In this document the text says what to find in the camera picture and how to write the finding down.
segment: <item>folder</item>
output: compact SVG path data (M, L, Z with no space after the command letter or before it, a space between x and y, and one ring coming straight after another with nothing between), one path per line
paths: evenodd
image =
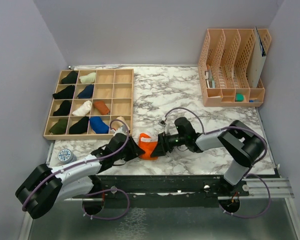
M255 44L247 68L247 80L250 88L256 88L266 61L266 51L262 44L257 27L254 28Z

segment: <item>blue sock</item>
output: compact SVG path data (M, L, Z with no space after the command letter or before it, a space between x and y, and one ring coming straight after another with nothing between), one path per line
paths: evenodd
M96 134L107 134L109 132L109 126L99 116L90 117L90 126Z
M82 92L78 94L78 99L90 99L94 93L94 85L90 84L86 86Z

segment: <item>gray floor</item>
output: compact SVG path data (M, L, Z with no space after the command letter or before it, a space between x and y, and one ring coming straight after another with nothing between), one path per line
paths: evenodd
M256 214L265 199L242 201L238 213ZM105 209L102 216L115 216L122 209ZM269 211L255 219L238 219L219 208L132 208L115 221L83 217L80 201L56 204L34 220L30 240L296 240L284 199L274 199Z

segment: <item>marble surface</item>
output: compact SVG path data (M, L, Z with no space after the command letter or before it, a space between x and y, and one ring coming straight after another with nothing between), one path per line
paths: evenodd
M256 109L253 107L204 107L197 67L174 66L85 66L85 69L134 68L133 138L138 142L140 133L158 135L164 129L158 125L161 117L170 109L184 107L195 112L204 124L206 132L228 126L240 120L263 136ZM186 117L197 132L202 132L199 121L189 112L176 110L167 119L171 133L176 133L174 120ZM58 152L63 148L73 151L82 159L108 140L57 140L50 166L57 166ZM222 175L228 169L232 157L225 148L215 148L203 153L173 150L158 160L136 158L124 166L115 166L101 175ZM269 154L256 164L251 173L274 174L274 163Z

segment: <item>dark green sock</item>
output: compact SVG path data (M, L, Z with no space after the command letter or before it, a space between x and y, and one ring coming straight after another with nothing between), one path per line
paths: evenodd
M54 99L72 99L74 97L75 88L75 85L67 86L60 92L52 94L52 96Z
M89 117L84 116L69 128L69 134L83 134L88 130Z
M78 73L76 71L71 71L68 76L61 80L61 84L75 84L77 83Z
M53 112L53 116L67 116L70 113L71 102L64 100L57 111Z
M65 134L67 130L68 119L59 119L59 121L53 125L49 132L54 135Z

